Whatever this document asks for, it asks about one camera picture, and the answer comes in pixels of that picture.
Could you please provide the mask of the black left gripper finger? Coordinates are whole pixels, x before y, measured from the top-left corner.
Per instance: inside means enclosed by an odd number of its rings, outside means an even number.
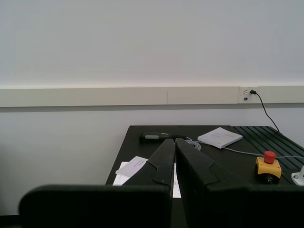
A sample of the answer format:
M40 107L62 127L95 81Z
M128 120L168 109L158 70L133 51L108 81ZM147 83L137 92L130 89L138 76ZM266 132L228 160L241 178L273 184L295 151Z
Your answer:
M304 189L284 174L261 179L254 156L175 143L176 170L190 228L301 228Z
M45 185L22 197L25 228L168 228L175 144L165 140L121 186Z

